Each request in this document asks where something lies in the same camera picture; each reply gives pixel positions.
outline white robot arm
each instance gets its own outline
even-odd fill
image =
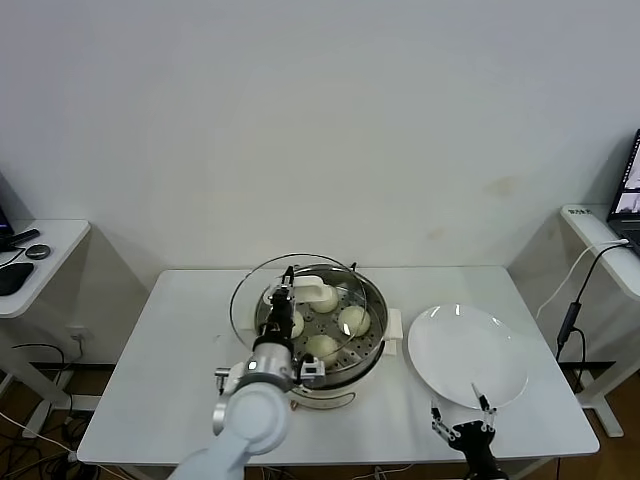
[[[269,383],[252,383],[230,397],[224,430],[208,448],[189,455],[173,480],[241,480],[253,455],[267,453],[284,440],[290,423],[289,401]]]
[[[251,358],[216,371],[221,394],[213,414],[217,436],[209,447],[189,455],[171,480],[241,480],[253,455],[270,452],[284,440],[291,414],[285,392],[295,384],[324,381],[324,363],[317,358],[305,355],[293,368],[293,275],[289,267],[270,297],[271,312]]]

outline white cable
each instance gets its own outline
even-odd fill
[[[283,473],[284,475],[286,475],[289,478],[292,478],[293,480],[298,480],[296,477],[294,477],[292,474],[290,474],[286,470],[278,470],[277,468],[272,468],[272,467],[264,467],[264,468],[266,468],[267,470],[271,470],[272,472]]]
[[[27,428],[26,426],[22,425],[19,422],[16,422],[14,419],[7,417],[4,413],[0,412],[0,417],[4,418],[7,422],[9,423],[13,423],[16,427],[20,427],[23,430],[26,430],[27,432],[35,435],[38,438],[41,438],[42,440],[45,440],[49,443],[53,443],[54,445],[59,446],[60,448],[66,450],[69,453],[73,453],[75,455],[76,452],[74,452],[73,450],[71,450],[70,448],[64,446],[63,444],[61,444],[60,442],[56,442],[55,440],[52,440],[51,438],[48,437],[43,437],[42,435],[34,432],[33,430],[31,430],[30,428]],[[122,480],[130,480],[129,478],[123,477],[122,475],[117,474],[116,472],[109,470],[107,467],[103,467],[102,465],[98,465],[98,467],[100,467],[102,470],[104,470],[105,472],[109,472],[111,475],[114,475],[118,478],[121,478]]]
[[[31,465],[26,465],[24,467],[15,469],[13,472],[7,473],[3,478],[13,477],[14,475],[18,475],[22,472],[26,472],[27,470],[31,469],[32,467],[35,467],[36,465],[39,465],[43,462],[47,462],[49,460],[53,460],[54,458],[59,457],[61,455],[65,455],[64,452],[56,453],[54,455],[49,455],[48,457],[44,457],[43,459],[38,460],[37,462],[33,462]]]
[[[565,284],[569,281],[569,278],[571,277],[571,274],[573,273],[573,271],[578,266],[578,263],[580,263],[580,260],[582,260],[582,257],[584,257],[589,251],[591,251],[592,248],[603,247],[605,245],[626,245],[628,243],[629,243],[629,240],[627,240],[626,238],[623,238],[621,240],[610,240],[608,242],[595,243],[595,244],[590,245],[587,248],[585,248],[582,251],[582,253],[580,255],[578,255],[578,258],[576,259],[576,261],[573,262],[573,265],[569,269],[569,273],[567,273],[567,276],[564,277],[564,280],[562,280],[562,282],[560,283],[558,288],[556,288],[556,291],[553,292],[553,295],[551,295],[546,302],[544,302],[542,305],[540,305],[540,308],[538,308],[538,311],[536,312],[536,320],[538,320],[538,317],[540,317],[540,312],[542,312],[542,309],[544,307],[546,307],[547,305],[549,305],[554,298],[556,298],[556,295],[558,295],[560,290],[562,290],[562,287],[564,287]]]
[[[411,467],[413,467],[414,465],[415,465],[415,463],[412,463],[411,465],[407,465],[406,467],[398,468],[398,469],[396,469],[396,470],[376,470],[376,471],[374,471],[374,473],[370,473],[370,474],[368,474],[368,475],[360,475],[360,476],[357,476],[357,477],[353,477],[351,480],[359,480],[360,478],[375,477],[376,475],[380,475],[380,474],[382,474],[382,476],[383,476],[384,478],[387,478],[387,477],[385,476],[387,473],[405,472],[405,471],[409,470]]]

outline wooden floor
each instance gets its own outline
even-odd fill
[[[77,372],[67,390],[73,393],[99,395],[102,393],[107,381],[107,372]],[[609,397],[614,412],[620,421],[625,436],[623,438],[608,438],[597,419],[588,413],[589,420],[600,439],[600,452],[589,457],[565,458],[560,465],[560,479],[562,480],[639,480],[640,479],[640,375],[633,375]],[[37,396],[24,385],[14,383],[10,390],[0,399],[0,411],[18,421],[24,421],[29,412],[38,403]],[[49,416],[45,430],[59,425],[66,417],[65,412],[54,412]],[[17,435],[18,428],[0,418],[0,451],[12,442],[3,436],[13,437]],[[62,441],[60,430],[52,431],[51,438]],[[61,451],[55,445],[42,440],[36,442],[22,442],[23,445],[34,445],[41,449],[44,456],[54,455]],[[11,452],[12,460],[25,453],[19,463],[11,467],[12,472],[35,462],[38,457],[35,451],[23,447],[16,447]],[[39,479],[37,468],[23,474],[9,475],[9,451],[4,450],[0,455],[0,478],[7,480],[36,480]],[[286,469],[282,476],[277,472],[271,472],[272,480],[290,478],[291,475],[298,480],[350,480],[358,475],[366,475],[373,472],[372,466],[336,466],[336,467],[295,467]],[[429,480],[445,478],[463,478],[466,468],[463,465],[416,465],[404,472],[389,473],[388,480]],[[114,480],[115,476],[102,472],[102,480]],[[257,468],[247,469],[248,480],[261,480],[262,471]],[[554,480],[556,478],[556,461],[551,461],[532,473],[527,480]]]

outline black device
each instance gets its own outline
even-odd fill
[[[0,296],[16,293],[33,272],[33,263],[12,263],[0,268]]]
[[[31,260],[44,260],[51,255],[51,247],[42,243],[31,245],[27,248],[27,251],[24,252],[24,255]]]
[[[7,220],[7,216],[2,211],[2,207],[0,207],[0,238],[8,237],[13,234],[13,228],[11,228],[11,224],[9,223],[9,220]]]
[[[36,237],[40,236],[40,231],[32,228],[26,232],[18,233],[17,235],[11,235],[8,237],[0,238],[0,251],[9,252],[15,250],[15,247],[21,243],[28,242]]]
[[[636,132],[631,154],[611,205],[607,224],[620,237],[629,240],[640,254],[640,130]]]

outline metal steamer tray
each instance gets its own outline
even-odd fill
[[[338,306],[329,313],[318,313],[308,304],[297,304],[305,325],[302,334],[293,340],[296,358],[306,353],[306,344],[314,335],[328,335],[339,345],[337,362],[327,368],[326,384],[322,390],[346,386],[365,375],[379,360],[384,348],[383,337],[388,322],[387,306],[382,294],[367,278],[353,270],[332,265],[310,265],[296,269],[296,275],[317,275],[326,285],[335,287]],[[349,306],[364,308],[371,318],[371,326],[361,337],[344,334],[338,324],[340,312]],[[261,300],[255,314],[256,329],[269,314],[269,305]]]

